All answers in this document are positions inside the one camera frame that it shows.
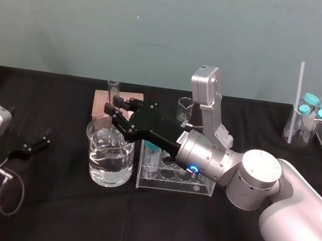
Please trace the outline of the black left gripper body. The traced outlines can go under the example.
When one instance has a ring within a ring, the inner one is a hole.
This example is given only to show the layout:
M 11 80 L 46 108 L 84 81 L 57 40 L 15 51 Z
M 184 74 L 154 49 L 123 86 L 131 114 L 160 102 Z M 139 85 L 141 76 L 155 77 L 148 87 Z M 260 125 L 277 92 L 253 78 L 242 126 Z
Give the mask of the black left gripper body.
M 37 141 L 27 141 L 15 130 L 7 130 L 0 137 L 0 166 L 12 159 L 28 160 Z

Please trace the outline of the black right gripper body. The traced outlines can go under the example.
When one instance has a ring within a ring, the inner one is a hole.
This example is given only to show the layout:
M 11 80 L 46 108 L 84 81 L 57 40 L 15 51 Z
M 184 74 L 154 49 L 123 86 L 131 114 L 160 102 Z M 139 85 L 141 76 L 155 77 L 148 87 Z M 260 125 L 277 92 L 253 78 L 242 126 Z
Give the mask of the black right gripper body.
M 124 139 L 128 142 L 149 141 L 176 157 L 181 146 L 177 140 L 184 134 L 184 128 L 163 117 L 155 104 L 131 99 L 128 104 L 128 110 L 133 114 L 128 120 Z

